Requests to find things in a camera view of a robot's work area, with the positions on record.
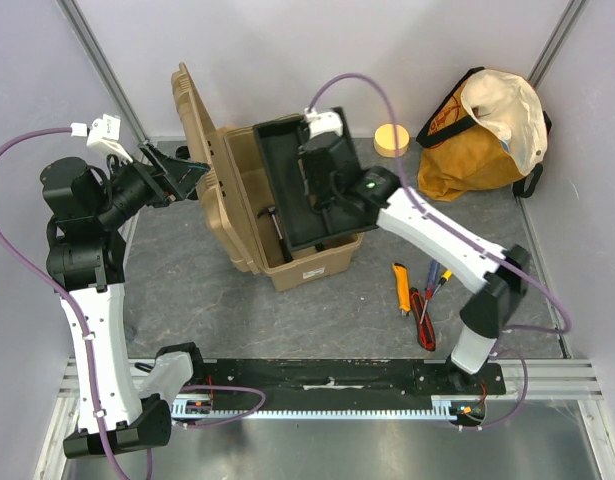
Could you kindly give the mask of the black tool box tray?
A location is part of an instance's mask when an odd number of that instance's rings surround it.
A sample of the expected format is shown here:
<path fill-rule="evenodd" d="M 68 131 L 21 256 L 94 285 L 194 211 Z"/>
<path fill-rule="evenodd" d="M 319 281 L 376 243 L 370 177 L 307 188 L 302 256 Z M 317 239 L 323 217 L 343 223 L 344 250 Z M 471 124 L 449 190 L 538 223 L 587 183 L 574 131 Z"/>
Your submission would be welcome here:
<path fill-rule="evenodd" d="M 335 107 L 331 110 L 341 116 L 344 125 L 342 136 L 355 149 L 343 109 Z M 309 140 L 304 117 L 292 116 L 258 124 L 254 127 L 254 137 L 290 251 L 364 233 L 373 228 L 364 202 L 352 198 L 353 187 L 366 173 L 361 163 L 360 175 L 347 189 L 336 192 L 328 209 L 311 208 L 305 195 L 305 181 L 298 158 L 299 147 Z"/>

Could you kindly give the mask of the tan plastic tool box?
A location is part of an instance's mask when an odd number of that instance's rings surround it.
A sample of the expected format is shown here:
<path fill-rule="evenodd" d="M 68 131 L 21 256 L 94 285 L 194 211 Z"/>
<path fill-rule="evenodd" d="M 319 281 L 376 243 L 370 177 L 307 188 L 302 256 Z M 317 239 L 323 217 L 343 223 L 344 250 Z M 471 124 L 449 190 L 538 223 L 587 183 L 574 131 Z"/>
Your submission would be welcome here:
<path fill-rule="evenodd" d="M 274 198 L 254 129 L 216 127 L 185 64 L 172 74 L 171 85 L 191 158 L 211 167 L 196 188 L 206 224 L 234 266 L 266 275 L 279 292 L 347 270 L 361 233 L 326 241 L 323 250 L 298 250 L 284 261 L 276 227 L 260 213 Z"/>

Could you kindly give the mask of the black handled hammer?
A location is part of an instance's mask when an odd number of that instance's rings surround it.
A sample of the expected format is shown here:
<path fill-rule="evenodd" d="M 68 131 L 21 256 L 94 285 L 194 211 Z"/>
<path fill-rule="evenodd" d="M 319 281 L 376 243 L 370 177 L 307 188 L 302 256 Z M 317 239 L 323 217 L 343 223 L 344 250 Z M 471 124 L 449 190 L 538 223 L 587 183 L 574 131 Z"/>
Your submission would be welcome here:
<path fill-rule="evenodd" d="M 282 232 L 282 229 L 280 227 L 280 223 L 278 221 L 278 216 L 277 216 L 277 209 L 274 205 L 270 205 L 270 206 L 265 206 L 263 207 L 259 213 L 257 214 L 258 218 L 261 218 L 263 216 L 269 216 L 272 224 L 274 226 L 274 230 L 276 232 L 276 235 L 278 237 L 278 242 L 279 242 L 279 246 L 280 246 L 280 250 L 283 256 L 283 260 L 285 263 L 290 263 L 293 261 L 293 257 L 291 255 L 291 252 L 288 249 L 284 234 Z"/>

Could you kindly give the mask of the blue and red screwdriver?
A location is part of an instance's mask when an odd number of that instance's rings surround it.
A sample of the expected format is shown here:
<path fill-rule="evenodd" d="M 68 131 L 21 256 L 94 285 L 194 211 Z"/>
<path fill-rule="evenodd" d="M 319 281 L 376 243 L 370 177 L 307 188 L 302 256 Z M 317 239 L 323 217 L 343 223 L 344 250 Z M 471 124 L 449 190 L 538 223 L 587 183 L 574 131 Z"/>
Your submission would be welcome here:
<path fill-rule="evenodd" d="M 435 285 L 436 285 L 436 282 L 437 282 L 439 267 L 440 267 L 440 264 L 439 264 L 438 261 L 436 261 L 436 260 L 432 260 L 431 261 L 430 267 L 429 267 L 429 271 L 428 271 L 428 275 L 427 275 L 426 288 L 425 288 L 425 293 L 424 293 L 423 309 L 422 309 L 422 313 L 421 313 L 420 319 L 419 319 L 419 324 L 420 325 L 423 325 L 423 323 L 424 323 L 424 318 L 425 318 L 425 315 L 426 315 L 426 310 L 427 310 L 427 307 L 428 307 L 428 303 L 429 303 L 430 299 L 433 296 L 433 292 L 434 292 Z"/>

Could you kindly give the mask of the yellow and black screwdriver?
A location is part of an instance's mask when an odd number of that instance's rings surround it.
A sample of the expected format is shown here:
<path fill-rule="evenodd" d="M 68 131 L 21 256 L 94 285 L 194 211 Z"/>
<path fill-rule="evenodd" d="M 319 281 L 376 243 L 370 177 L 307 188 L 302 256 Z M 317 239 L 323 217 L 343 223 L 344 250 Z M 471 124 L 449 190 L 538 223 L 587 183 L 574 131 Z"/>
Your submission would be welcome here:
<path fill-rule="evenodd" d="M 452 275 L 453 272 L 451 270 L 445 270 L 435 284 L 426 288 L 425 299 L 430 300 L 436 294 L 436 292 L 452 277 Z"/>

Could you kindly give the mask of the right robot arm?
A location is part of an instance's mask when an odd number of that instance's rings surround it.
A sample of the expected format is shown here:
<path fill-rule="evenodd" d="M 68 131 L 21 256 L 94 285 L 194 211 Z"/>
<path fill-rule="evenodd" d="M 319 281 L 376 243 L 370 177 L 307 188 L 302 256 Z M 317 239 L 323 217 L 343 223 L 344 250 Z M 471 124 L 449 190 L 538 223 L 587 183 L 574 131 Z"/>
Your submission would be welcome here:
<path fill-rule="evenodd" d="M 525 297 L 522 279 L 528 252 L 479 239 L 423 201 L 390 170 L 361 167 L 354 148 L 341 136 L 318 134 L 303 143 L 298 157 L 309 193 L 329 200 L 363 224 L 391 232 L 453 272 L 472 296 L 460 311 L 463 327 L 448 358 L 445 381 L 454 392 L 470 392 L 503 327 Z"/>

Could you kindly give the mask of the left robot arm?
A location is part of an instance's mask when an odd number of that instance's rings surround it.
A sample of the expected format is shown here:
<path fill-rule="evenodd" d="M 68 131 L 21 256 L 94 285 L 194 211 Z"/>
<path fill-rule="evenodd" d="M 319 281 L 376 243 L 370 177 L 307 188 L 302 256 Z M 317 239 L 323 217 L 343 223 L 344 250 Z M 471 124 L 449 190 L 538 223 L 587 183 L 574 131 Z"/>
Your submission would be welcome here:
<path fill-rule="evenodd" d="M 192 199 L 206 163 L 170 157 L 149 142 L 144 162 L 122 152 L 107 167 L 65 157 L 40 175 L 52 211 L 46 270 L 58 284 L 79 381 L 79 418 L 63 442 L 67 458 L 123 454 L 168 444 L 171 407 L 182 389 L 203 388 L 207 369 L 198 347 L 161 348 L 140 387 L 129 366 L 123 323 L 125 251 L 122 226 L 143 207 Z"/>

